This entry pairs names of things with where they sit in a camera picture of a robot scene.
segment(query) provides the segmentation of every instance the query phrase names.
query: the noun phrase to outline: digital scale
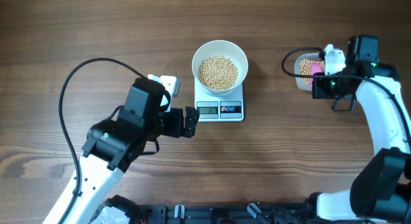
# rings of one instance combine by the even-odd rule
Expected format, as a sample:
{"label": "digital scale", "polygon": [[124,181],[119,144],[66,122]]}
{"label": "digital scale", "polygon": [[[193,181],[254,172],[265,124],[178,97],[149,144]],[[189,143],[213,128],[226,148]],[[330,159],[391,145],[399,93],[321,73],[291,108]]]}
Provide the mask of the digital scale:
{"label": "digital scale", "polygon": [[194,80],[195,107],[200,111],[200,122],[242,121],[244,119],[243,84],[222,94],[206,92]]}

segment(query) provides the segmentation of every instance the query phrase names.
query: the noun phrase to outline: pile of beans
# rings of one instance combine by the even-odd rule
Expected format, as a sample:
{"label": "pile of beans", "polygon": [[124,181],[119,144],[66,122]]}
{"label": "pile of beans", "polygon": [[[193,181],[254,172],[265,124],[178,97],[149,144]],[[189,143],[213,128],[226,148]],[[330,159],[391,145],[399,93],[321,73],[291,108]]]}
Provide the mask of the pile of beans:
{"label": "pile of beans", "polygon": [[215,90],[226,90],[234,85],[238,76],[238,69],[229,58],[215,55],[201,63],[198,76],[201,83],[206,87]]}
{"label": "pile of beans", "polygon": [[[314,60],[301,60],[299,63],[299,67],[300,67],[300,74],[303,75],[311,75],[311,63],[317,63],[320,64],[322,67],[322,72],[326,71],[326,62],[321,60],[321,61],[314,61]],[[310,79],[309,78],[301,78],[301,80],[305,83],[305,84],[310,84]]]}

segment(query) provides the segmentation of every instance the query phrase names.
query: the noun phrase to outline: white plastic container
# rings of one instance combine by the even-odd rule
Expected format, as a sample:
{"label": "white plastic container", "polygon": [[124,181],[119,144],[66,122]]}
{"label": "white plastic container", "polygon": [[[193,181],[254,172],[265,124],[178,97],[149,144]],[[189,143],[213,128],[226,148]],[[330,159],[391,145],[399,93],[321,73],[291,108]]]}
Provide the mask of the white plastic container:
{"label": "white plastic container", "polygon": [[[200,70],[201,63],[205,59],[215,55],[223,55],[224,57],[229,58],[238,69],[237,79],[234,82],[234,85],[229,89],[210,89],[209,87],[206,87],[200,82],[198,71]],[[247,57],[245,56],[244,51],[241,50],[241,48],[238,47],[236,44],[233,44],[232,42],[225,40],[214,40],[208,42],[207,44],[204,44],[197,50],[197,52],[194,54],[191,67],[193,69],[195,80],[199,82],[201,88],[204,89],[205,92],[208,94],[211,94],[213,96],[219,96],[222,94],[227,94],[243,82],[249,70],[249,62],[247,61]]]}
{"label": "white plastic container", "polygon": [[[306,53],[306,54],[302,54],[296,61],[294,64],[294,73],[295,74],[300,74],[300,67],[299,67],[299,63],[301,60],[314,60],[314,61],[320,61],[321,59],[319,58],[319,54],[318,53]],[[312,85],[308,85],[305,84],[301,78],[295,78],[295,81],[297,81],[297,87],[300,90],[306,90],[306,91],[312,91],[313,90],[313,86]]]}

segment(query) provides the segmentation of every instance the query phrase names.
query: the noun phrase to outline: wooden table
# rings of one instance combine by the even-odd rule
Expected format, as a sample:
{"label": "wooden table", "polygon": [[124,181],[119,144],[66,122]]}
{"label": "wooden table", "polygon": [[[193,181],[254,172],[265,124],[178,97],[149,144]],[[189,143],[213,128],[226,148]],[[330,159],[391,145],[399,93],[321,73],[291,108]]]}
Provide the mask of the wooden table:
{"label": "wooden table", "polygon": [[[410,108],[409,1],[0,0],[0,223],[40,223],[73,173],[57,103],[76,65],[104,56],[145,75],[177,76],[173,106],[193,106],[191,59],[216,39],[249,58],[245,120],[200,123],[192,139],[160,137],[160,152],[139,157],[109,196],[221,205],[349,189],[373,156],[361,107],[331,111],[332,101],[297,89],[281,60],[297,47],[346,50],[351,35],[378,36],[380,59],[397,67]],[[135,77],[108,62],[75,74],[64,117],[78,154],[88,129],[124,104]]]}

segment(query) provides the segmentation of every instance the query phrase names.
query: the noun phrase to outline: pink scoop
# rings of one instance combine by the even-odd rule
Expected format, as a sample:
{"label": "pink scoop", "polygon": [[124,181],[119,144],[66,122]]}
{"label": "pink scoop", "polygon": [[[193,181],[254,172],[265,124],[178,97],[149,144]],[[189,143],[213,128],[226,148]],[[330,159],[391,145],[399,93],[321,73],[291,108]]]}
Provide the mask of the pink scoop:
{"label": "pink scoop", "polygon": [[[320,64],[317,63],[311,63],[311,75],[314,75],[315,73],[322,73],[322,67]],[[310,78],[310,85],[313,85],[313,78]]]}

